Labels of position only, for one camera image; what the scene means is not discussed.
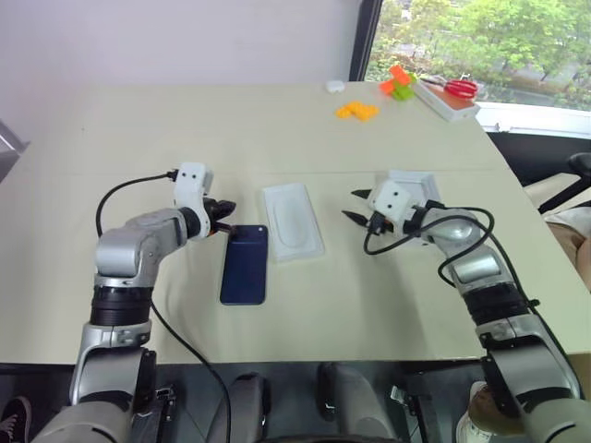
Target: window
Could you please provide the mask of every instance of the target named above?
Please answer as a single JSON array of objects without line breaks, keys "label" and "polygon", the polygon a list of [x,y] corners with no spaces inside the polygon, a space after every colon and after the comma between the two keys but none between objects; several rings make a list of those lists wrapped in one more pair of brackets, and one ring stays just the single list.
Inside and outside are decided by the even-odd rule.
[{"label": "window", "polygon": [[398,63],[481,102],[591,111],[591,0],[381,0],[375,28],[365,80]]}]

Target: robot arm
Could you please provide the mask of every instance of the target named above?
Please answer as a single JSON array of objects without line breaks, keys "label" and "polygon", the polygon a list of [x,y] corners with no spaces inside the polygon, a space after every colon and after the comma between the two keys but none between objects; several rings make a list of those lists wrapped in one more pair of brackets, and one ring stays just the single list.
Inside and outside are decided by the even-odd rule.
[{"label": "robot arm", "polygon": [[[424,230],[422,238],[447,258],[482,237],[470,222],[476,220],[470,211],[448,209],[436,202],[413,207],[411,196],[393,180],[371,191],[368,204],[375,211],[372,220],[379,222],[369,225],[370,232],[383,232],[380,222],[383,226],[385,221],[407,235]],[[409,210],[414,214],[405,220]],[[450,263],[447,270],[487,351],[482,365],[501,411],[520,416],[536,443],[589,441],[591,407],[581,400],[577,377],[496,251],[481,244]]]},{"label": "robot arm", "polygon": [[235,204],[204,196],[212,173],[183,163],[176,178],[176,209],[157,210],[104,233],[96,248],[94,296],[70,385],[72,406],[35,443],[127,441],[133,413],[154,392],[156,353],[144,348],[151,334],[151,293],[161,261],[188,239],[227,228],[218,220]]}]

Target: black cable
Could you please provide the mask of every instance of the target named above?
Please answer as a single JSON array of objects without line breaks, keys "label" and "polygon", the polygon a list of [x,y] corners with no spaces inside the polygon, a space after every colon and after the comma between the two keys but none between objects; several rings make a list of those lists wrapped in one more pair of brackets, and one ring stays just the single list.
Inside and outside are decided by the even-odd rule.
[{"label": "black cable", "polygon": [[405,243],[410,242],[411,240],[413,240],[415,237],[420,236],[423,232],[431,229],[433,226],[437,226],[438,224],[442,224],[444,222],[448,222],[450,220],[466,220],[468,222],[472,222],[473,224],[475,224],[478,228],[482,229],[483,231],[487,231],[488,228],[482,224],[480,221],[475,220],[471,217],[468,217],[467,215],[449,215],[447,217],[441,217],[440,219],[437,219],[435,221],[432,221],[431,223],[427,223],[425,226],[421,226],[420,228],[418,228],[417,230],[411,232],[409,235],[407,235],[405,238],[402,238],[394,243],[392,243],[391,245],[387,245],[385,247],[383,247],[382,249],[375,249],[375,250],[369,250],[368,246],[369,246],[369,239],[371,238],[371,235],[373,235],[372,232],[368,232],[368,234],[366,235],[366,238],[363,242],[363,251],[368,254],[369,256],[376,256],[377,254],[383,254],[384,252],[388,252],[393,250],[394,248],[400,246],[400,245],[404,245]]},{"label": "black cable", "polygon": [[166,174],[160,175],[153,175],[150,177],[143,177],[143,178],[136,178],[135,180],[129,180],[128,182],[124,182],[120,185],[115,186],[109,192],[107,192],[104,197],[99,202],[99,206],[96,207],[96,213],[94,215],[94,223],[96,224],[96,233],[99,235],[103,235],[103,227],[101,226],[101,216],[103,215],[103,207],[107,200],[119,189],[122,187],[126,187],[129,185],[134,185],[135,183],[142,183],[142,182],[149,182],[151,180],[160,180],[161,178],[172,178],[173,180],[176,179],[176,171],[172,171]]},{"label": "black cable", "polygon": [[454,256],[449,257],[448,259],[444,260],[439,267],[437,268],[437,275],[440,276],[440,278],[445,281],[447,284],[449,284],[450,286],[452,286],[453,288],[455,288],[455,284],[453,284],[453,281],[451,281],[450,279],[448,279],[445,274],[443,274],[443,270],[445,268],[447,268],[449,265],[451,265],[455,260],[457,260],[458,258],[464,257],[468,254],[470,254],[472,251],[474,251],[476,248],[478,248],[480,245],[482,245],[484,242],[486,242],[488,240],[488,238],[490,237],[490,235],[492,234],[492,230],[495,227],[495,218],[492,215],[492,213],[490,213],[487,210],[483,210],[482,208],[474,208],[471,206],[463,206],[463,207],[459,207],[459,208],[450,208],[452,210],[471,210],[473,212],[481,212],[483,214],[485,214],[488,218],[488,227],[486,229],[484,229],[484,234],[482,235],[482,237],[480,237],[480,239],[478,239],[477,242],[475,242],[473,245],[467,247],[466,249],[464,249],[463,251],[455,254]]},{"label": "black cable", "polygon": [[[150,177],[142,177],[142,178],[137,178],[135,180],[129,180],[128,182],[124,182],[124,183],[122,183],[120,185],[115,186],[113,189],[111,189],[109,192],[107,192],[104,195],[104,197],[101,199],[101,202],[99,203],[99,206],[97,206],[97,208],[96,208],[96,214],[94,216],[94,222],[96,224],[96,233],[98,234],[98,236],[101,237],[101,235],[103,235],[103,227],[102,227],[102,223],[101,223],[101,216],[103,215],[103,207],[104,207],[104,204],[107,202],[107,200],[115,192],[117,192],[119,189],[121,189],[123,187],[126,187],[126,186],[134,185],[136,183],[149,182],[151,180],[160,180],[161,178],[170,178],[171,180],[174,181],[174,180],[176,180],[177,173],[178,173],[178,170],[173,170],[173,171],[169,171],[166,174],[153,175],[153,176],[150,176]],[[158,309],[156,308],[156,305],[154,304],[154,302],[152,300],[150,301],[150,307],[151,307],[151,310],[156,315],[156,317],[163,324],[164,328],[166,330],[168,330],[168,332],[173,337],[175,337],[175,339],[179,343],[181,343],[185,347],[185,349],[187,349],[190,353],[192,353],[205,366],[205,368],[210,372],[211,376],[215,379],[215,381],[218,382],[218,384],[220,385],[220,388],[222,388],[223,402],[225,404],[225,410],[226,410],[226,434],[225,434],[225,442],[226,443],[230,443],[230,436],[231,436],[231,432],[232,432],[232,408],[230,406],[230,392],[228,391],[228,388],[225,386],[225,383],[223,382],[223,380],[220,377],[220,375],[218,374],[218,372],[215,369],[213,369],[213,367],[211,366],[211,363],[208,362],[207,359],[203,355],[201,355],[201,353],[199,353],[187,341],[185,341],[185,339],[183,339],[175,331],[175,329],[168,324],[168,322],[160,314],[160,311],[158,311]]]},{"label": "black cable", "polygon": [[168,332],[170,332],[170,335],[175,337],[179,343],[181,343],[183,346],[185,346],[185,348],[195,356],[195,358],[197,358],[200,362],[203,363],[203,365],[207,368],[207,370],[210,371],[211,376],[213,378],[215,378],[215,381],[217,381],[219,383],[220,387],[222,388],[223,402],[225,404],[225,427],[226,427],[225,442],[230,443],[230,433],[232,431],[232,408],[230,407],[230,392],[228,391],[228,388],[225,386],[225,383],[223,382],[222,378],[220,377],[220,374],[218,374],[218,372],[215,369],[213,369],[213,367],[211,366],[211,363],[208,362],[207,359],[203,355],[201,355],[201,353],[199,353],[199,351],[197,351],[195,348],[193,348],[193,346],[191,346],[189,343],[187,343],[185,341],[185,339],[183,339],[180,335],[178,335],[178,333],[173,329],[173,327],[170,326],[166,322],[164,317],[160,314],[160,312],[156,308],[156,305],[154,304],[153,301],[150,301],[150,306],[151,306],[151,310],[154,311],[154,314],[160,320],[160,322],[163,324],[163,326],[166,328],[166,330],[168,330]]},{"label": "black cable", "polygon": [[418,423],[415,425],[415,429],[413,429],[413,432],[410,435],[410,438],[413,438],[413,435],[415,434],[416,430],[418,429]]}]

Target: blue smartphone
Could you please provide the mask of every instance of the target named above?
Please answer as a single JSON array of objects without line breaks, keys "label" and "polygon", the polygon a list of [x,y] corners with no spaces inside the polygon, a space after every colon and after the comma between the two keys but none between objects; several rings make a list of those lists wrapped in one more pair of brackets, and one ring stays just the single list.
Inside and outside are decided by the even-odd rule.
[{"label": "blue smartphone", "polygon": [[267,285],[266,226],[237,225],[228,237],[220,301],[224,305],[260,305]]}]

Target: table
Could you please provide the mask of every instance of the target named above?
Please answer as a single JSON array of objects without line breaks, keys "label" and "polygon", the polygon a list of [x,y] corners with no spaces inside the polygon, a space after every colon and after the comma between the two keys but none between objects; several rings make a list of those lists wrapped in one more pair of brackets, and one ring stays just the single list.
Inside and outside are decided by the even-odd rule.
[{"label": "table", "polygon": [[[371,121],[339,120],[351,100]],[[341,95],[321,86],[119,87],[81,90],[0,185],[0,361],[73,363],[88,320],[100,197],[129,178],[205,162],[214,198],[237,202],[233,223],[266,223],[260,190],[301,182],[326,253],[270,261],[261,306],[219,303],[225,238],[190,242],[161,266],[154,301],[213,362],[432,360],[482,350],[455,290],[438,280],[435,246],[369,257],[364,232],[340,213],[368,212],[350,190],[389,169],[435,173],[442,200],[481,206],[525,290],[568,353],[591,350],[589,295],[503,158],[476,121],[448,124],[418,100],[399,103],[373,84]],[[103,228],[172,205],[173,185],[116,194]],[[154,321],[160,363],[194,363]]]}]

